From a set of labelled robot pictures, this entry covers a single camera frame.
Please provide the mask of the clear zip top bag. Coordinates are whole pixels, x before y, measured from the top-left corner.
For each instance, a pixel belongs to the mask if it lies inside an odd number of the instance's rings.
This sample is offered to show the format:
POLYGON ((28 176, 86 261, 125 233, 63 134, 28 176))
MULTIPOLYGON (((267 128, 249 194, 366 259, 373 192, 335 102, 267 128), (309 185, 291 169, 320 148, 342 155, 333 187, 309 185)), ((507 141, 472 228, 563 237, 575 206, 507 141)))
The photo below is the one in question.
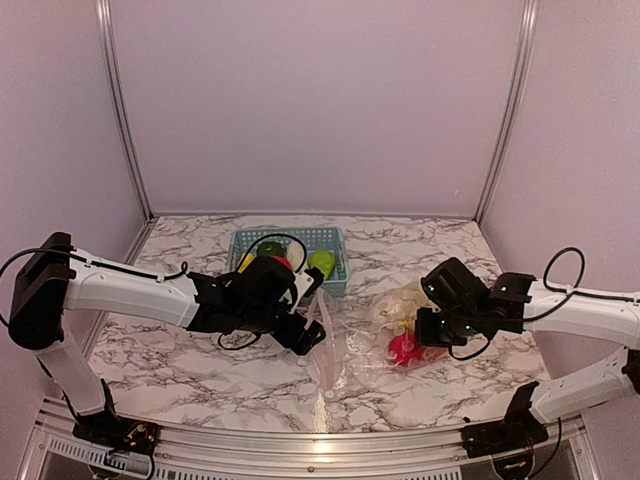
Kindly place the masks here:
POLYGON ((394 367, 389 363, 388 345, 398 335, 379 330, 368 319, 373 300, 365 309, 362 320, 349 322, 338 300, 328 293, 319 291, 312 298, 307 319, 318 321, 326 332, 326 338, 311 351, 314 378, 323 397, 327 390, 333 390, 336 396, 355 380, 405 373, 433 363, 425 360, 424 364, 413 368, 394 367))

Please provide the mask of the red fake apple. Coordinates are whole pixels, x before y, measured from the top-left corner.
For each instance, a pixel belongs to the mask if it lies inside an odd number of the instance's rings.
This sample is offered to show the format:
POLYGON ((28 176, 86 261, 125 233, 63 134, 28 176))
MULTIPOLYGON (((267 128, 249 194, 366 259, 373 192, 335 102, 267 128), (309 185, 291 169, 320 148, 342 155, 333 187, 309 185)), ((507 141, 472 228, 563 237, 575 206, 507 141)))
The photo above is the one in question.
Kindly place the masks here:
POLYGON ((277 260, 282 265, 284 265, 287 269, 293 271, 293 267, 292 267, 291 263, 286 258, 280 257, 280 256, 272 256, 271 258, 274 259, 274 260, 277 260))

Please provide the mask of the green fake pear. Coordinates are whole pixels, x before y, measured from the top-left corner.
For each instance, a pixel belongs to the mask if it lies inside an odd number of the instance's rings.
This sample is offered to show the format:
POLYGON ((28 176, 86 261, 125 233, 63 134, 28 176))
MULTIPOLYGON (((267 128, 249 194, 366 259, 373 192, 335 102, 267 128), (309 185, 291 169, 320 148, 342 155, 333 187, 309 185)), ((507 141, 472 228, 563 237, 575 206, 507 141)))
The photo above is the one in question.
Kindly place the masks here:
POLYGON ((328 250, 318 250, 313 252, 309 259, 308 265, 310 268, 317 268, 327 281, 333 275, 336 268, 337 260, 333 252, 328 250))

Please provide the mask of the light blue plastic basket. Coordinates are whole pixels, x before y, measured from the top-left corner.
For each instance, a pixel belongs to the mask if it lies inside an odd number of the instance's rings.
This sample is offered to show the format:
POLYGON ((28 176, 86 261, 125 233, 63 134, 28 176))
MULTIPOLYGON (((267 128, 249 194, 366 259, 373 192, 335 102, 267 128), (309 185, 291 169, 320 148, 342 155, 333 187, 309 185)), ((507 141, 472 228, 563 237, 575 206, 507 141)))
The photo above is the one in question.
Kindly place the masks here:
POLYGON ((236 230, 229 243, 227 270, 233 271, 242 265, 247 253, 249 259, 257 256, 262 244, 267 244, 275 253, 283 253, 284 258, 297 267, 302 260, 303 251, 300 246, 293 247, 293 254, 289 255, 293 237, 306 247, 306 267, 311 267, 311 257, 318 251, 326 251, 334 256, 334 269, 322 288, 334 297, 343 297, 351 278, 351 270, 343 231, 337 226, 261 226, 236 230))

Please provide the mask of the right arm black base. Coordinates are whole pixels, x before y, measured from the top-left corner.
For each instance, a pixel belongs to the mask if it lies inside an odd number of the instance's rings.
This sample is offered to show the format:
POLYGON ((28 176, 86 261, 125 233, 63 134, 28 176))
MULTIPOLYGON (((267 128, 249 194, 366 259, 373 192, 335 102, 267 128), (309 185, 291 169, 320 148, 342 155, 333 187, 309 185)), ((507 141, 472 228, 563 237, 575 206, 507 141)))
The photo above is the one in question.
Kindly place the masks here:
POLYGON ((462 446, 469 458, 532 447, 549 439, 544 423, 531 413, 531 398, 539 382, 519 387, 500 420, 469 424, 461 430, 462 446))

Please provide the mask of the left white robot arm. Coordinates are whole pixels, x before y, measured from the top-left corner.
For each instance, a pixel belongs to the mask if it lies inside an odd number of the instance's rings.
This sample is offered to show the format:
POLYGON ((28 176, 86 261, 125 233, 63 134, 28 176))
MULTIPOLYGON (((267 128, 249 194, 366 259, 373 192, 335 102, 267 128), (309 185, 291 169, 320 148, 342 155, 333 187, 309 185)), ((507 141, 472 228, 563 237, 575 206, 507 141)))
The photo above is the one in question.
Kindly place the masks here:
POLYGON ((71 411, 106 445, 125 438, 126 423, 114 412, 106 384, 94 373, 62 315, 86 310, 164 322, 186 331, 271 336, 298 356, 326 337, 317 321, 298 311, 302 299, 323 283, 316 268, 292 270, 274 257, 258 257, 243 270, 219 276, 192 271, 187 264, 173 274, 146 271, 108 261, 75 248, 64 232, 39 248, 9 258, 24 258, 13 287, 10 314, 1 320, 9 337, 30 350, 66 395, 71 411))

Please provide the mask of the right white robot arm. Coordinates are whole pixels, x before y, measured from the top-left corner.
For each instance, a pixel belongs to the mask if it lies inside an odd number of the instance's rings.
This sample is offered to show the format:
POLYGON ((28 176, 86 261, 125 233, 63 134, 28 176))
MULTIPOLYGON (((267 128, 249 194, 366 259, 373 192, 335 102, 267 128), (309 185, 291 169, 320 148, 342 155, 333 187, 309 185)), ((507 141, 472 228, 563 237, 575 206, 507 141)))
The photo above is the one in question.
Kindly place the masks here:
POLYGON ((639 392, 639 296, 559 286, 508 272, 487 286, 459 259, 447 259, 420 281, 432 305, 415 320, 415 341, 448 350, 500 331, 563 333, 618 344, 607 358, 570 375, 521 387, 517 410, 501 419, 495 438, 515 448, 540 424, 639 392))

